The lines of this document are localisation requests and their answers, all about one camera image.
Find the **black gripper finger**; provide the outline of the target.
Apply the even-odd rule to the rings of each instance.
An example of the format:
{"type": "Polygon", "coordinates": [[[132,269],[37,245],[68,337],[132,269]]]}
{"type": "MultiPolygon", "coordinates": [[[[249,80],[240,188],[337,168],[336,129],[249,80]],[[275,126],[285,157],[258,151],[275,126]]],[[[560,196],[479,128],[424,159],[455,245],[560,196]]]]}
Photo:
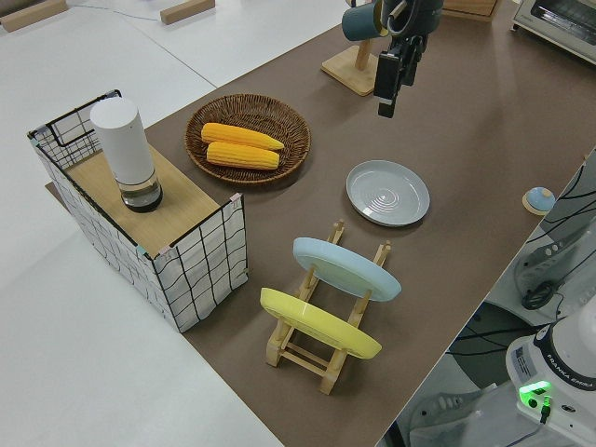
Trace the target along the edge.
{"type": "Polygon", "coordinates": [[[378,114],[383,117],[394,115],[400,79],[400,58],[386,51],[378,57],[374,82],[374,96],[379,101],[378,114]]]}
{"type": "Polygon", "coordinates": [[[425,36],[412,36],[406,42],[406,48],[403,60],[403,71],[401,83],[411,87],[414,83],[417,65],[422,59],[427,48],[427,38],[425,36]]]}

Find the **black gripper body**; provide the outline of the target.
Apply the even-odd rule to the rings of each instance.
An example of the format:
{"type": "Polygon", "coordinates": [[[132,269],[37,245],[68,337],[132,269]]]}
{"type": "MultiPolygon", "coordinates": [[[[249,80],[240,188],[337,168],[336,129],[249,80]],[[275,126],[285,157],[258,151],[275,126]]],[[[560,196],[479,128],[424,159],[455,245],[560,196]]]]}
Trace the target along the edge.
{"type": "Polygon", "coordinates": [[[443,0],[385,1],[384,28],[391,36],[388,50],[411,43],[425,46],[439,26],[443,4],[443,0]]]}

